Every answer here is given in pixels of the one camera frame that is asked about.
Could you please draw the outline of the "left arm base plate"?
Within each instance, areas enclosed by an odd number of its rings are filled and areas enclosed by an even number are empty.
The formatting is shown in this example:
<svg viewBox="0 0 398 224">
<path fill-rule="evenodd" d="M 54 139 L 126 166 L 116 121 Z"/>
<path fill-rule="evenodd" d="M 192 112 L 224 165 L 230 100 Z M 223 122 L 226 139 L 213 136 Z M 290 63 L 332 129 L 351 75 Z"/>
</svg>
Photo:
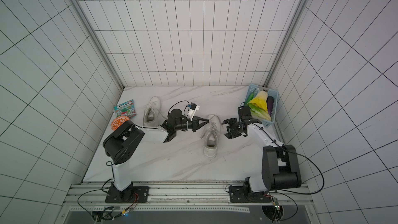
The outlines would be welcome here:
<svg viewBox="0 0 398 224">
<path fill-rule="evenodd" d="M 146 203 L 149 196 L 149 187 L 128 186 L 125 190 L 119 191 L 115 186 L 110 186 L 105 199 L 106 203 Z"/>
</svg>

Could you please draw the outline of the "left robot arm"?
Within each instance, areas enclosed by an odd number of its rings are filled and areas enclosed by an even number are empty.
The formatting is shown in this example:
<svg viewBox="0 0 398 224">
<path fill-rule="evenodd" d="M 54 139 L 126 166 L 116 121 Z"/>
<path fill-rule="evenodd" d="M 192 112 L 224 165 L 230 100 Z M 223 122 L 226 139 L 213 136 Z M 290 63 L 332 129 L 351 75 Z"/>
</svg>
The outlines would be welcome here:
<svg viewBox="0 0 398 224">
<path fill-rule="evenodd" d="M 208 119 L 185 116 L 179 109 L 172 110 L 167 120 L 158 127 L 139 127 L 132 121 L 125 121 L 103 142 L 105 154 L 112 160 L 113 186 L 119 192 L 126 190 L 133 183 L 130 176 L 130 158 L 140 143 L 167 143 L 176 137 L 177 131 L 196 132 L 209 123 Z"/>
</svg>

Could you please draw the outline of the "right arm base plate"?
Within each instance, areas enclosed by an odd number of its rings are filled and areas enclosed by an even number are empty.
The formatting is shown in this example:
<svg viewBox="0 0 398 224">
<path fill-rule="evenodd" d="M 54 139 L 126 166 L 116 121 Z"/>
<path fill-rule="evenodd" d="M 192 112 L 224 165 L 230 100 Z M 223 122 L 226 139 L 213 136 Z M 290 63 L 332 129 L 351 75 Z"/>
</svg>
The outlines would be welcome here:
<svg viewBox="0 0 398 224">
<path fill-rule="evenodd" d="M 264 192 L 253 192 L 248 186 L 226 186 L 226 192 L 230 197 L 231 203 L 271 203 L 270 197 L 266 197 Z"/>
</svg>

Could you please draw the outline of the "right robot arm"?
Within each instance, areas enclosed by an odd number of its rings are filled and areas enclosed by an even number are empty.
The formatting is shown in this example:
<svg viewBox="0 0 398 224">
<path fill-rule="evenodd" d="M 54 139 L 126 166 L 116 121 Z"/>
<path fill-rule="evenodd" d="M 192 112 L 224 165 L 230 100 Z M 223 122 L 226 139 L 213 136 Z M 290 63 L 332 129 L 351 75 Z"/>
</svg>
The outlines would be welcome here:
<svg viewBox="0 0 398 224">
<path fill-rule="evenodd" d="M 251 192 L 287 190 L 302 185 L 297 152 L 292 145 L 276 140 L 255 119 L 247 106 L 239 107 L 238 118 L 229 118 L 221 124 L 227 126 L 225 136 L 234 139 L 240 136 L 250 138 L 262 150 L 261 170 L 247 178 Z"/>
</svg>

